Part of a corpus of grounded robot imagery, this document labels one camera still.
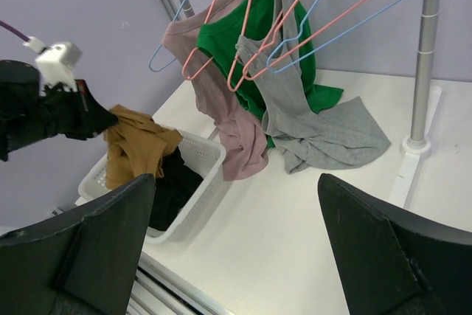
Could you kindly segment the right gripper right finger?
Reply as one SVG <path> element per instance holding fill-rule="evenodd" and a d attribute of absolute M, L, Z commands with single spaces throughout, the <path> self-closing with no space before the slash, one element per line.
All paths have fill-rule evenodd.
<path fill-rule="evenodd" d="M 318 197 L 351 314 L 470 314 L 471 233 L 323 173 Z"/>

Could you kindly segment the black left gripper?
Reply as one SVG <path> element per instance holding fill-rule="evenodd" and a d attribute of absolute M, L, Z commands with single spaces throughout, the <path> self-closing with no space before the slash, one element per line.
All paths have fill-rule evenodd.
<path fill-rule="evenodd" d="M 63 83 L 44 85 L 38 90 L 38 141 L 64 135 L 69 139 L 87 140 L 99 136 L 118 123 L 116 115 L 100 105 L 87 82 L 78 79 L 77 89 L 68 90 Z"/>

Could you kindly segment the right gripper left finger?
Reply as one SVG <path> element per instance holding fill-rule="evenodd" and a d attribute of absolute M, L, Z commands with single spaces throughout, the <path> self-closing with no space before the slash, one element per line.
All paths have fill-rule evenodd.
<path fill-rule="evenodd" d="M 155 179 L 1 236 L 2 314 L 125 314 Z"/>

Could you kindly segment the mustard brown tank top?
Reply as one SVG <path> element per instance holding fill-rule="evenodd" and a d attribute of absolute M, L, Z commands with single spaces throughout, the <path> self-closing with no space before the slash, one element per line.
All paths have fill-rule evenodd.
<path fill-rule="evenodd" d="M 103 134 L 108 147 L 105 186 L 113 190 L 146 173 L 163 177 L 163 159 L 175 151 L 183 136 L 155 123 L 151 115 L 122 105 L 110 112 L 118 123 Z"/>

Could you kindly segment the black tank top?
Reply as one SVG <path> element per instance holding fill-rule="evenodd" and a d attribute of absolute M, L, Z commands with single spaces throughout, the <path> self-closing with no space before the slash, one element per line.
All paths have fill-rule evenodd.
<path fill-rule="evenodd" d="M 149 227 L 165 232 L 204 180 L 185 165 L 181 151 L 163 158 L 164 176 L 156 178 Z"/>

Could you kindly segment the grey tank top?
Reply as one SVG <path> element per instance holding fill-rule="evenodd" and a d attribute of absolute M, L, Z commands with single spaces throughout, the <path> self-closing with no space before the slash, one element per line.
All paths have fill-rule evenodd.
<path fill-rule="evenodd" d="M 285 13 L 291 3 L 278 0 L 274 8 Z M 263 50 L 249 65 L 249 75 L 257 74 L 265 66 L 268 56 L 281 41 L 296 36 L 299 26 L 292 11 L 277 33 L 275 44 Z M 243 66 L 256 54 L 262 42 L 243 35 L 239 37 L 236 50 Z M 273 60 L 295 46 L 294 41 L 284 45 Z M 293 52 L 254 80 L 266 106 L 262 128 L 282 154 L 286 173 L 297 173 L 309 167 L 349 170 L 375 161 L 389 149 L 391 142 L 361 98 L 339 101 L 318 114 L 311 110 L 299 65 L 310 56 L 305 51 L 301 48 Z"/>

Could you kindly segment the green tank top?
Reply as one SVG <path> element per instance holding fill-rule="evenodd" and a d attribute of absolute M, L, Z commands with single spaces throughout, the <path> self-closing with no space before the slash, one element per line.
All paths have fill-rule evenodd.
<path fill-rule="evenodd" d="M 262 41 L 267 36 L 279 10 L 274 8 L 278 0 L 251 0 L 249 18 L 244 35 L 247 38 Z M 200 51 L 206 56 L 212 56 L 212 62 L 226 77 L 229 74 L 232 61 L 236 54 L 236 43 L 243 26 L 243 17 L 246 13 L 248 0 L 243 0 L 230 14 L 225 15 L 215 24 L 207 24 L 200 30 L 196 42 Z M 301 80 L 306 100 L 311 110 L 319 112 L 337 105 L 344 90 L 335 87 L 317 85 L 316 60 L 314 55 L 303 59 L 300 63 Z M 235 92 L 241 106 L 261 120 L 266 111 L 266 105 L 254 81 L 244 80 Z"/>

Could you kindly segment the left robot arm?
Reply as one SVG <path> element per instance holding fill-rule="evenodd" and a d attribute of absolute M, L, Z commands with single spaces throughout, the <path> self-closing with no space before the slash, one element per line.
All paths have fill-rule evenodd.
<path fill-rule="evenodd" d="M 76 91 L 57 83 L 40 90 L 40 72 L 16 60 L 1 61 L 1 160 L 8 154 L 63 134 L 87 140 L 119 120 L 92 96 L 86 81 Z"/>

